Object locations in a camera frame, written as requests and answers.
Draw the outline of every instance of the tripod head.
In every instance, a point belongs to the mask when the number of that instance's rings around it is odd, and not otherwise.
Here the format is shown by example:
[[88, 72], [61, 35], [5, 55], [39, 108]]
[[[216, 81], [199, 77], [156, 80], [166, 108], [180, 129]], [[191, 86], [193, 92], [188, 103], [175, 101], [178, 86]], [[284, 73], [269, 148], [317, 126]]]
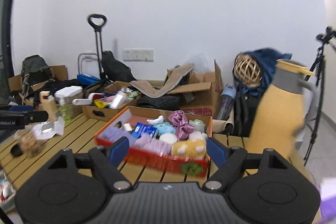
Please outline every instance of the tripod head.
[[330, 42], [330, 40], [333, 39], [334, 37], [336, 37], [336, 31], [333, 30], [332, 27], [328, 26], [325, 29], [325, 34], [323, 34], [323, 33], [318, 34], [316, 36], [316, 40], [322, 42], [322, 47], [324, 47], [324, 45], [330, 44], [331, 47], [332, 47], [332, 49], [336, 53], [336, 47], [335, 47], [335, 45], [332, 42]]

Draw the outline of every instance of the red box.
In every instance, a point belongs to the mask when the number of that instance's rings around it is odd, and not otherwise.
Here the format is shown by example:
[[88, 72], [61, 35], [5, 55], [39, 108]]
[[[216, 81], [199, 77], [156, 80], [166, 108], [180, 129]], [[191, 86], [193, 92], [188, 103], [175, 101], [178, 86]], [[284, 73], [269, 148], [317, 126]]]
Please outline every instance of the red box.
[[[131, 123], [132, 119], [139, 122], [140, 117], [144, 121], [146, 119], [156, 119], [158, 116], [163, 115], [165, 121], [168, 121], [167, 117], [172, 113], [172, 111], [157, 110], [149, 108], [140, 107], [126, 107], [121, 112], [119, 112], [113, 119], [111, 119], [99, 132], [95, 134], [95, 139], [98, 145], [110, 146], [112, 142], [100, 138], [99, 135], [110, 126], [121, 127], [124, 123]], [[205, 123], [205, 132], [209, 137], [212, 136], [212, 117], [199, 116], [194, 114], [185, 114], [188, 120], [199, 119]], [[148, 166], [151, 168], [173, 172], [182, 173], [185, 175], [205, 177], [207, 174], [207, 168], [210, 161], [209, 156], [206, 156], [203, 160], [194, 160], [187, 157], [178, 157], [171, 155], [159, 156], [155, 153], [148, 152], [146, 150], [130, 147], [128, 155], [125, 161], [139, 164], [142, 166]]]

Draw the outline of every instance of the tripod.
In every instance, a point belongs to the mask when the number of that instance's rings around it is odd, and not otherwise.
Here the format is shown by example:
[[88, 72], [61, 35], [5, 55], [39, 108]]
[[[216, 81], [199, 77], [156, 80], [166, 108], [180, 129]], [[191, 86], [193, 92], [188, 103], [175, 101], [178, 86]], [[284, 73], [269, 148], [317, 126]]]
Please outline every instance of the tripod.
[[[322, 45], [317, 49], [317, 56], [313, 63], [313, 65], [310, 68], [310, 71], [314, 71], [316, 73], [316, 87], [319, 86], [319, 83], [321, 83], [320, 86], [320, 98], [319, 98], [319, 105], [317, 108], [317, 114], [314, 119], [311, 119], [308, 122], [315, 121], [314, 127], [312, 127], [310, 124], [307, 123], [307, 127], [311, 130], [311, 137], [310, 137], [310, 143], [307, 149], [307, 153], [304, 160], [304, 166], [306, 166], [308, 162], [308, 158], [310, 156], [312, 147], [315, 143], [316, 137], [317, 137], [317, 131], [320, 124], [321, 119], [321, 112], [322, 112], [322, 104], [323, 104], [323, 96], [324, 96], [324, 85], [325, 85], [325, 73], [326, 73], [326, 61], [325, 61], [325, 55], [324, 55], [324, 46], [330, 44], [334, 52], [336, 52], [336, 47], [330, 40], [336, 36], [336, 31], [333, 31], [331, 27], [327, 27], [325, 29], [325, 34], [318, 34], [316, 36], [316, 40], [320, 41]], [[307, 75], [305, 77], [305, 81], [308, 81], [310, 78], [310, 75]]]

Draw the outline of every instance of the open cardboard box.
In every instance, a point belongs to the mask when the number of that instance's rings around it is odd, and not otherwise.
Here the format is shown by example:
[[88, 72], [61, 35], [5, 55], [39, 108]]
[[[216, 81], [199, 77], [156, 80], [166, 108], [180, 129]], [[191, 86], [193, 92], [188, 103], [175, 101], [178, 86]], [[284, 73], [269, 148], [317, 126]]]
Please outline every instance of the open cardboard box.
[[[97, 134], [95, 134], [95, 139], [98, 145], [103, 145], [106, 147], [110, 146], [112, 142], [100, 137], [100, 134], [103, 133], [103, 131], [107, 128], [114, 126], [121, 127], [125, 123], [130, 123], [132, 126], [134, 126], [135, 123], [139, 121], [142, 123], [147, 123], [146, 119], [156, 119], [160, 115], [162, 115], [165, 118], [165, 121], [168, 122], [167, 117], [171, 113], [172, 111], [167, 110], [131, 106], [126, 107], [117, 116], [110, 120], [101, 130], [99, 130]], [[212, 136], [212, 117], [199, 116], [189, 113], [186, 113], [185, 115], [188, 120], [202, 120], [205, 123], [205, 132], [209, 137]], [[159, 156], [146, 150], [130, 147], [125, 161], [167, 172], [183, 173], [185, 175], [204, 177], [207, 174], [209, 159], [209, 156], [206, 156], [203, 160], [194, 160], [187, 157], [171, 155]]]
[[[68, 80], [68, 70], [65, 65], [60, 66], [50, 66], [50, 68], [53, 70], [54, 75], [56, 78], [60, 81]], [[21, 90], [22, 89], [22, 83], [21, 83], [21, 75], [16, 75], [8, 79], [9, 89], [11, 91], [13, 90]], [[31, 88], [35, 91], [44, 86], [45, 82], [33, 85]], [[32, 106], [33, 101], [25, 100], [25, 105]]]
[[[115, 81], [114, 83], [108, 85], [104, 92], [114, 92], [114, 91], [119, 91], [122, 87], [124, 86], [130, 86], [129, 83], [126, 82], [121, 82], [121, 81]], [[121, 107], [117, 109], [111, 109], [111, 108], [98, 108], [96, 106], [91, 106], [91, 105], [84, 105], [83, 106], [83, 112], [85, 116], [97, 119], [97, 120], [102, 120], [102, 121], [110, 121], [115, 115], [117, 115], [121, 110], [123, 110], [127, 106], [136, 106], [138, 99], [130, 99], [128, 100], [125, 104], [123, 104]]]
[[191, 73], [189, 84], [181, 85], [167, 94], [180, 97], [180, 109], [197, 115], [213, 116], [223, 91], [221, 69], [216, 61], [215, 71], [205, 74]]

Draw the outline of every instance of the yellow plush toy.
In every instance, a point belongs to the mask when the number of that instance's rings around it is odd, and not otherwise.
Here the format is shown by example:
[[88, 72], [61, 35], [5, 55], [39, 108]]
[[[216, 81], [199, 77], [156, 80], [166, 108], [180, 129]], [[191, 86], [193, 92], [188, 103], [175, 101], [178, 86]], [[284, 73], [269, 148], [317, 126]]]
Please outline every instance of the yellow plush toy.
[[174, 143], [171, 148], [172, 156], [190, 157], [192, 159], [202, 160], [207, 153], [204, 140], [187, 140]]

